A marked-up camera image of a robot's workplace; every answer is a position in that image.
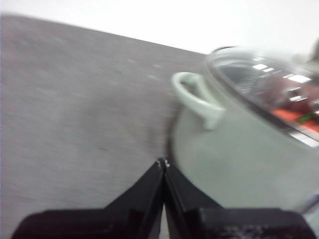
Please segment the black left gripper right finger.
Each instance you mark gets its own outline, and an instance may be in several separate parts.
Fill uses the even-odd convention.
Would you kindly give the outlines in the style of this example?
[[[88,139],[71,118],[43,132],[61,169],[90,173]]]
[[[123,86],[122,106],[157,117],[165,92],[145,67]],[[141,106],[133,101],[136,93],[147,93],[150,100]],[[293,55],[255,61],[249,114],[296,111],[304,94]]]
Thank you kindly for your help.
[[[305,218],[279,208],[226,208],[163,161],[163,199],[173,239],[316,239]]]

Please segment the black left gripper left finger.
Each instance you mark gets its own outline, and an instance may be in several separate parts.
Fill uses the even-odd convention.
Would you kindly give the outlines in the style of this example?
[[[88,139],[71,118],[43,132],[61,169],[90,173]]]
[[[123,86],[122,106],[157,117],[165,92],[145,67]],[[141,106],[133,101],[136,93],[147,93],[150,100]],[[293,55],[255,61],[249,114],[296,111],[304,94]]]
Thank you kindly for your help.
[[[25,217],[14,239],[147,239],[159,236],[163,159],[104,208],[48,210]]]

